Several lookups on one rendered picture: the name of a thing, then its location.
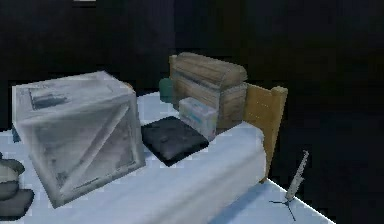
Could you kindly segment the white rectangular box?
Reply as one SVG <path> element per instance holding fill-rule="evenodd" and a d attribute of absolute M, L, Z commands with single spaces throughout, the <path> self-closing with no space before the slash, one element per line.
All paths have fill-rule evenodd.
<path fill-rule="evenodd" d="M 197 99 L 188 97 L 179 101 L 179 118 L 208 141 L 216 137 L 218 112 Z"/>

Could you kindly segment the brown wooden chest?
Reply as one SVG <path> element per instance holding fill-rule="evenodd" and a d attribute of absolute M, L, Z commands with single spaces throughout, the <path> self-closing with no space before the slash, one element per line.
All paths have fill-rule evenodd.
<path fill-rule="evenodd" d="M 193 97 L 218 111 L 216 133 L 221 134 L 243 120 L 247 71 L 237 64 L 190 52 L 169 57 L 173 108 Z"/>

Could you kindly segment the black pillow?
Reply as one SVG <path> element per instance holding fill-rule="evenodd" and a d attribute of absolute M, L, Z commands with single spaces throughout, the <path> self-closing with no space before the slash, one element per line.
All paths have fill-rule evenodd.
<path fill-rule="evenodd" d="M 143 144 L 168 167 L 209 145 L 203 135 L 174 116 L 143 125 L 141 134 Z"/>

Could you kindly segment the green round object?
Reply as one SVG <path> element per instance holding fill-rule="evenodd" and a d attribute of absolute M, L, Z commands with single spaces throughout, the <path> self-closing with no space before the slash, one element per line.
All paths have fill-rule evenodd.
<path fill-rule="evenodd" d="M 171 103 L 173 98 L 173 82 L 170 78 L 163 78 L 159 81 L 160 100 L 164 103 Z"/>

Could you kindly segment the bed with white sheet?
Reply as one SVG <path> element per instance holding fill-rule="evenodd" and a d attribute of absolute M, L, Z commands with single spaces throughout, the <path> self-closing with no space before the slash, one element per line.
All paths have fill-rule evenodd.
<path fill-rule="evenodd" d="M 268 175 L 287 93 L 283 87 L 248 86 L 244 122 L 207 148 L 173 167 L 144 154 L 143 167 L 58 208 L 52 206 L 27 147 L 0 133 L 0 152 L 23 163 L 22 183 L 35 192 L 17 224 L 208 224 Z M 141 125 L 162 116 L 151 102 L 138 105 L 138 112 Z"/>

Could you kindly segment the grey wooden crate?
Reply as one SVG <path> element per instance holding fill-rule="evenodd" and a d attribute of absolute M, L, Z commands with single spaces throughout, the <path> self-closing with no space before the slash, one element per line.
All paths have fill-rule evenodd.
<path fill-rule="evenodd" d="M 13 86 L 12 124 L 54 208 L 145 165 L 136 92 L 105 71 Z"/>

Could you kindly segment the grey stick on black stand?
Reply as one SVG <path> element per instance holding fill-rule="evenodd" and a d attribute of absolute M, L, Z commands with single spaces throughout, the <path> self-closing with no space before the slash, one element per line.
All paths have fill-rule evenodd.
<path fill-rule="evenodd" d="M 275 201 L 275 204 L 283 204 L 288 208 L 288 210 L 292 216 L 293 221 L 296 221 L 296 218 L 295 218 L 295 216 L 294 216 L 294 214 L 290 208 L 290 203 L 295 198 L 295 195 L 298 192 L 298 189 L 299 189 L 301 183 L 304 181 L 303 173 L 304 173 L 304 169 L 305 169 L 305 166 L 307 164 L 308 157 L 309 157 L 309 152 L 307 150 L 304 150 L 303 153 L 304 153 L 304 155 L 303 155 L 303 158 L 300 162 L 300 165 L 297 168 L 297 171 L 296 171 L 296 173 L 295 173 L 295 175 L 294 175 L 294 177 L 290 183 L 290 186 L 285 193 L 285 200 L 284 201 Z"/>

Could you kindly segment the grey and white lumpy object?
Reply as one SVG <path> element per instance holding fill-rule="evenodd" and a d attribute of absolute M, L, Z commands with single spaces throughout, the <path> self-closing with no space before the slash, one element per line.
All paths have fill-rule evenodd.
<path fill-rule="evenodd" d="M 34 200 L 34 191 L 20 187 L 24 165 L 4 158 L 0 152 L 0 221 L 15 221 L 23 217 Z"/>

